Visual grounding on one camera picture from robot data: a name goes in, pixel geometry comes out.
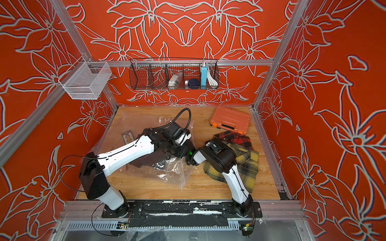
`yellow plaid fabric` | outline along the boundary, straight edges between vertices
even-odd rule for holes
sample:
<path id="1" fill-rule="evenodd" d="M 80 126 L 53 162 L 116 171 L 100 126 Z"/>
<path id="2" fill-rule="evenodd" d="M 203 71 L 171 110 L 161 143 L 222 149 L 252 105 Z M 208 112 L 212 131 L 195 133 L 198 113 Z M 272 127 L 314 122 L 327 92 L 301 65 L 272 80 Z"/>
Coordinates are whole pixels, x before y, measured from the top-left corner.
<path id="1" fill-rule="evenodd" d="M 245 188 L 252 193 L 256 175 L 259 172 L 259 153 L 235 143 L 228 143 L 228 147 L 236 153 L 237 169 Z M 226 182 L 224 176 L 216 171 L 209 162 L 204 162 L 204 172 L 211 178 Z"/>

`plaid shirt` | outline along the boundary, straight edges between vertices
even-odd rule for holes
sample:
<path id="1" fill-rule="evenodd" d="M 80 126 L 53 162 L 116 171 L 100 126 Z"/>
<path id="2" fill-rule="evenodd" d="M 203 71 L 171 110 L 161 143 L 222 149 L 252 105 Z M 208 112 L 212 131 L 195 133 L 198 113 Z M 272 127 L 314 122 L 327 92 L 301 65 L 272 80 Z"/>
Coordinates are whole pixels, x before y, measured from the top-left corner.
<path id="1" fill-rule="evenodd" d="M 226 132 L 223 132 L 220 134 L 215 134 L 215 137 L 217 137 L 218 139 L 225 141 L 227 143 L 230 143 L 230 142 L 236 143 L 236 144 L 239 144 L 243 147 L 246 147 L 246 148 L 253 150 L 251 140 L 247 136 L 243 136 L 243 135 L 240 135 L 238 133 L 226 131 Z"/>
<path id="2" fill-rule="evenodd" d="M 237 169 L 239 170 L 241 180 L 248 192 L 252 193 L 256 175 L 259 172 L 259 153 L 252 149 L 251 140 L 247 136 L 231 133 L 230 131 L 217 134 L 215 137 L 223 141 L 233 142 L 228 143 L 227 146 L 236 153 Z M 217 181 L 226 182 L 224 176 L 206 161 L 204 163 L 204 172 Z"/>

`metal grate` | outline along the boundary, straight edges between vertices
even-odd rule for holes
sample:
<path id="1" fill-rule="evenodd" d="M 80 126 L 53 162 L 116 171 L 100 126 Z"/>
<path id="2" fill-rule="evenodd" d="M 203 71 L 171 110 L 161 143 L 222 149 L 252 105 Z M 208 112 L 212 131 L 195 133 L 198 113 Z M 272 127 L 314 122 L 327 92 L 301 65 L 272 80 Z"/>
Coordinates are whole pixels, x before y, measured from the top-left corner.
<path id="1" fill-rule="evenodd" d="M 138 59 L 131 59 L 129 68 L 130 87 L 133 89 L 217 89 L 218 85 L 211 86 L 185 86 L 185 81 L 190 79 L 201 79 L 200 64 L 207 62 L 208 71 L 212 78 L 219 83 L 219 73 L 217 60 L 202 59 L 202 62 L 190 63 L 185 59 L 184 63 L 164 63 L 143 64 L 136 63 Z M 176 74 L 182 73 L 182 82 L 178 87 L 168 87 L 170 78 Z"/>
<path id="2" fill-rule="evenodd" d="M 87 63 L 79 63 L 80 67 L 62 86 L 71 99 L 98 99 L 111 76 L 108 63 L 102 68 L 90 69 Z"/>
<path id="3" fill-rule="evenodd" d="M 238 230 L 239 222 L 228 220 L 228 226 L 186 226 L 186 227 L 173 227 L 173 226 L 148 226 L 148 227 L 132 227 L 127 229 L 117 229 L 120 225 L 118 221 L 93 221 L 94 227 L 98 231 L 147 231 L 150 229 L 164 229 L 169 231 L 229 231 Z M 94 230 L 91 225 L 91 221 L 70 221 L 67 231 L 79 231 L 79 230 Z"/>

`orange wall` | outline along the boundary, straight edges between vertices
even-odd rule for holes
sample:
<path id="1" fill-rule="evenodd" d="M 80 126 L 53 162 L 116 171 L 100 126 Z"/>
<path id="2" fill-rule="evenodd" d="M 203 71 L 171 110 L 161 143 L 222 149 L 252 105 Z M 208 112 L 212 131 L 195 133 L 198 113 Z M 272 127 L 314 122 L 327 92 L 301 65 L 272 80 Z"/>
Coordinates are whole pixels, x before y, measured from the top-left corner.
<path id="1" fill-rule="evenodd" d="M 0 145 L 47 98 L 80 57 L 49 1 L 0 3 Z M 70 154 L 85 155 L 102 137 L 113 109 L 97 101 L 56 103 L 0 169 L 0 240 L 48 240 L 75 191 L 59 180 Z M 80 186 L 80 159 L 68 159 L 65 182 Z"/>
<path id="2" fill-rule="evenodd" d="M 384 1 L 312 0 L 259 115 L 318 240 L 386 239 Z"/>
<path id="3" fill-rule="evenodd" d="M 273 58 L 296 1 L 63 0 L 95 60 L 196 57 Z M 135 91 L 127 68 L 109 87 L 120 105 L 252 104 L 266 71 L 221 68 L 217 90 Z"/>
<path id="4" fill-rule="evenodd" d="M 0 53 L 2 145 L 80 54 L 46 0 L 0 3 Z"/>
<path id="5" fill-rule="evenodd" d="M 76 194 L 59 179 L 63 158 L 90 152 L 112 114 L 104 94 L 97 101 L 63 95 L 1 168 L 0 240 L 49 239 L 64 203 Z M 81 161 L 70 157 L 61 169 L 74 189 L 80 187 Z"/>

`wooden table surface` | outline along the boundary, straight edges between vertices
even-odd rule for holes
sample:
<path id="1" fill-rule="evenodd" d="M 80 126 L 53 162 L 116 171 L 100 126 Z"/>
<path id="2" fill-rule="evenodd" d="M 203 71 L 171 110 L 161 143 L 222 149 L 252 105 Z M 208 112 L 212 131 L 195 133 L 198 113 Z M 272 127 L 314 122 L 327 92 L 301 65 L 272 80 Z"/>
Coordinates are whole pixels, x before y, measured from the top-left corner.
<path id="1" fill-rule="evenodd" d="M 248 107 L 232 107 L 233 109 L 250 113 Z M 124 140 L 122 133 L 127 130 L 135 130 L 140 132 L 144 128 L 155 127 L 155 121 L 165 118 L 172 119 L 182 109 L 179 107 L 119 107 L 118 112 L 111 124 L 110 129 L 104 139 L 100 152 L 108 152 L 123 146 Z M 213 138 L 214 134 L 224 132 L 223 129 L 213 128 L 209 125 L 209 121 L 216 107 L 193 107 L 189 109 L 192 113 L 193 123 L 193 138 L 196 147 L 200 147 L 205 141 Z M 188 112 L 184 112 L 179 121 L 187 122 Z M 271 171 L 269 169 L 267 159 L 264 155 L 263 148 L 259 141 L 257 131 L 253 120 L 249 124 L 248 134 L 252 141 L 253 148 L 259 152 L 259 173 L 256 176 L 256 183 L 251 193 L 253 199 L 280 199 L 275 186 Z M 189 179 L 186 181 L 185 187 L 162 183 L 160 180 L 153 178 L 145 178 L 138 175 L 133 175 L 130 170 L 117 170 L 111 174 L 108 181 L 117 190 L 121 190 L 127 199 L 232 199 L 232 194 L 226 183 L 213 180 L 203 171 L 203 165 L 195 166 Z M 84 193 L 80 193 L 78 199 L 86 199 Z"/>

